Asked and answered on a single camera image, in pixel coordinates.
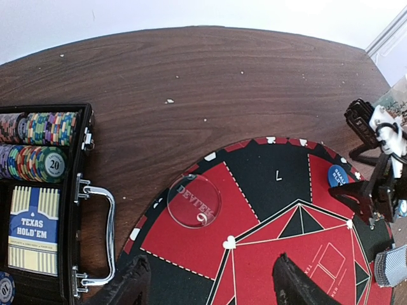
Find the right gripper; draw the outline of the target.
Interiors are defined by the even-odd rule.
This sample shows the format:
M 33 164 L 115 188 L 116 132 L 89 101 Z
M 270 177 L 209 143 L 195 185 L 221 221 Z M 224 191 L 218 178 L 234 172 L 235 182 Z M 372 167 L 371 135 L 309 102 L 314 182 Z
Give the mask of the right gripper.
M 401 176 L 395 170 L 389 155 L 380 155 L 369 179 L 330 187 L 331 197 L 350 208 L 371 230 L 375 217 L 381 215 L 387 222 L 395 222 L 401 202 L 406 200 L 406 164 L 401 164 Z

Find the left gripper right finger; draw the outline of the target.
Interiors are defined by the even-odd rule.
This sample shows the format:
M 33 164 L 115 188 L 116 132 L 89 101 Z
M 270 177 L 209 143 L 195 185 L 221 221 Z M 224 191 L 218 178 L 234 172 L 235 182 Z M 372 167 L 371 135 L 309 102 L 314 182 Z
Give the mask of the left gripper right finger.
M 340 304 L 328 296 L 286 253 L 276 260 L 272 276 L 277 304 Z

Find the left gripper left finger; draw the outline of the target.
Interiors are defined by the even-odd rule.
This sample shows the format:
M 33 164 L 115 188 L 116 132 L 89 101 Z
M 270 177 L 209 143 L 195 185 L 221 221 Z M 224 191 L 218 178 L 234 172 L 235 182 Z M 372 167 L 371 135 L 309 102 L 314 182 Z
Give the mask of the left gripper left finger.
M 138 255 L 119 268 L 115 277 L 83 304 L 147 304 L 151 268 L 145 255 Z

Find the blue small blind button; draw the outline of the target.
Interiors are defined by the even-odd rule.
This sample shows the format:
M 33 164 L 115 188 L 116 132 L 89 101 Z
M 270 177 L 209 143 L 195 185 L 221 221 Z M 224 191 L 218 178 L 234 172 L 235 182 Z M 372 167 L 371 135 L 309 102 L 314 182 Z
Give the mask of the blue small blind button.
M 340 165 L 331 165 L 328 169 L 328 183 L 330 187 L 348 184 L 349 179 L 344 168 Z

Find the blue poker chip stack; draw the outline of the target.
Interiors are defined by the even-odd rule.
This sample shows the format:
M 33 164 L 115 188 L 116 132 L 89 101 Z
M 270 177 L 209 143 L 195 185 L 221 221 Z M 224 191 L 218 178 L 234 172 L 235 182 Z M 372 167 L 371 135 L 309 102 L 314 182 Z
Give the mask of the blue poker chip stack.
M 399 200 L 397 206 L 397 217 L 407 217 L 407 201 L 406 200 Z

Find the deck of blue cards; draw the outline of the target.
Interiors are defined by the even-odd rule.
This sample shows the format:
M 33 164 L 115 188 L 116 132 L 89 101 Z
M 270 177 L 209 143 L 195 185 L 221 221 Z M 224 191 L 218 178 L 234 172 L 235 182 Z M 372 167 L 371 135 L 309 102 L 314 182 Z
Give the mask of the deck of blue cards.
M 376 255 L 374 276 L 380 287 L 394 288 L 406 280 L 406 274 L 406 245 Z

